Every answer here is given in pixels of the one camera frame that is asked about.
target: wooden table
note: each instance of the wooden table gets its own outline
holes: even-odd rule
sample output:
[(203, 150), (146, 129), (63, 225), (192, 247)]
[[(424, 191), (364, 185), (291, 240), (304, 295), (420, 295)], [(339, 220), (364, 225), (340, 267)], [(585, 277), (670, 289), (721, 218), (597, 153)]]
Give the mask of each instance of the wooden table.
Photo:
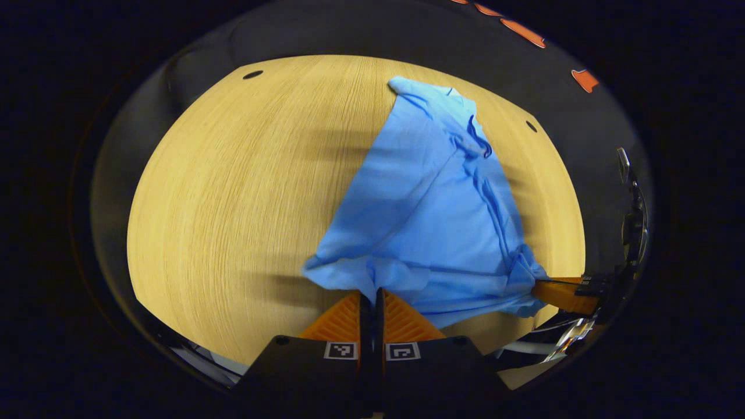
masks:
[[(316, 286), (300, 268), (393, 107), (387, 82), (396, 75), (455, 87), (476, 102), (536, 258), (551, 276), (581, 275), (577, 197), (532, 115), (432, 69), (317, 55), (236, 69), (163, 137), (137, 187), (128, 227), (140, 303), (186, 338), (250, 364), (272, 336), (300, 334), (346, 295)], [(555, 312), (549, 306), (528, 319), (491, 313), (443, 331), (469, 335), (487, 352)]]

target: orange sticker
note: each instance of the orange sticker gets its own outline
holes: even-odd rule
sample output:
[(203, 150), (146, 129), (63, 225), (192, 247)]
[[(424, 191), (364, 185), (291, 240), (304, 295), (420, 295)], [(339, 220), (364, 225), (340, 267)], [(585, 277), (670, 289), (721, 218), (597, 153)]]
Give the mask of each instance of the orange sticker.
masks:
[(597, 78), (593, 77), (587, 70), (572, 70), (571, 76), (587, 93), (592, 93), (592, 88), (600, 84)]
[(529, 40), (533, 43), (533, 45), (540, 47), (540, 48), (546, 48), (546, 44), (543, 42), (545, 40), (544, 37), (536, 34), (535, 32), (531, 31), (530, 29), (526, 28), (523, 25), (520, 25), (519, 23), (515, 22), (514, 20), (506, 20), (506, 19), (499, 19), (502, 23), (504, 23), (504, 26), (507, 26), (508, 28), (515, 31), (518, 35), (525, 38), (526, 40)]
[(483, 14), (485, 14), (487, 16), (502, 16), (500, 13), (497, 13), (494, 10), (489, 9), (488, 7), (484, 7), (484, 6), (482, 6), (482, 5), (478, 4), (478, 3), (474, 3), (473, 5), (476, 6), (476, 8), (478, 9), (478, 11), (482, 12)]

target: blue cloth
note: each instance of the blue cloth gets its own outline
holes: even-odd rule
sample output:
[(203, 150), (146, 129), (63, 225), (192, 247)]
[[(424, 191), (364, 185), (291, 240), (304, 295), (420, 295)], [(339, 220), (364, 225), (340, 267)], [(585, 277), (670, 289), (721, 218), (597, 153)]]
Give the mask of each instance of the blue cloth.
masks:
[(402, 77), (398, 93), (331, 227), (303, 274), (392, 291), (441, 328), (486, 312), (535, 315), (546, 273), (524, 243), (502, 167), (455, 89)]

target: table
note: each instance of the table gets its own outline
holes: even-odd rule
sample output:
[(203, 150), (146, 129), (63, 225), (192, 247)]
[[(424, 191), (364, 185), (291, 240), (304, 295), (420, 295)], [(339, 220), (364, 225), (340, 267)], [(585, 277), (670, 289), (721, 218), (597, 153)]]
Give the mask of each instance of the table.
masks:
[[(550, 276), (580, 276), (577, 197), (531, 114), (433, 69), (314, 55), (236, 69), (163, 137), (139, 181), (127, 232), (138, 301), (193, 342), (250, 364), (272, 336), (300, 334), (346, 295), (316, 286), (300, 268), (393, 108), (387, 81), (395, 75), (451, 86), (476, 102), (526, 242)], [(489, 313), (443, 332), (468, 335), (488, 352), (556, 310), (527, 319)]]

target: orange finger pad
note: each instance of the orange finger pad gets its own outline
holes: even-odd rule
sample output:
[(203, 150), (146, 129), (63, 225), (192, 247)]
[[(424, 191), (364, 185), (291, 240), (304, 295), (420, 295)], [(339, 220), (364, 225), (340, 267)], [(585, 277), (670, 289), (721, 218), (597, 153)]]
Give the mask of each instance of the orange finger pad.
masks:
[(499, 19), (499, 20), (504, 24), (504, 26), (507, 26), (508, 28), (512, 29), (518, 35), (525, 38), (526, 40), (531, 41), (535, 46), (538, 46), (540, 48), (546, 48), (546, 44), (543, 42), (545, 39), (544, 37), (536, 34), (535, 32), (531, 31), (525, 26), (520, 25), (514, 20), (506, 20), (506, 19)]
[(360, 341), (360, 292), (353, 292), (326, 310), (299, 338), (315, 341)]
[(531, 290), (531, 294), (544, 303), (559, 307), (562, 310), (582, 315), (592, 315), (599, 299), (597, 297), (574, 295), (577, 287), (578, 285), (572, 284), (536, 281), (536, 286)]
[(592, 88), (600, 84), (600, 82), (597, 81), (597, 78), (593, 77), (587, 70), (582, 70), (579, 72), (577, 70), (572, 70), (571, 76), (587, 93), (592, 93)]
[(437, 328), (392, 292), (383, 290), (383, 343), (430, 341), (444, 339)]
[(485, 14), (487, 16), (502, 16), (500, 13), (497, 13), (494, 10), (489, 9), (488, 7), (482, 6), (482, 5), (478, 4), (478, 3), (474, 3), (473, 5), (476, 6), (476, 8), (478, 9), (478, 11), (482, 12), (483, 14)]

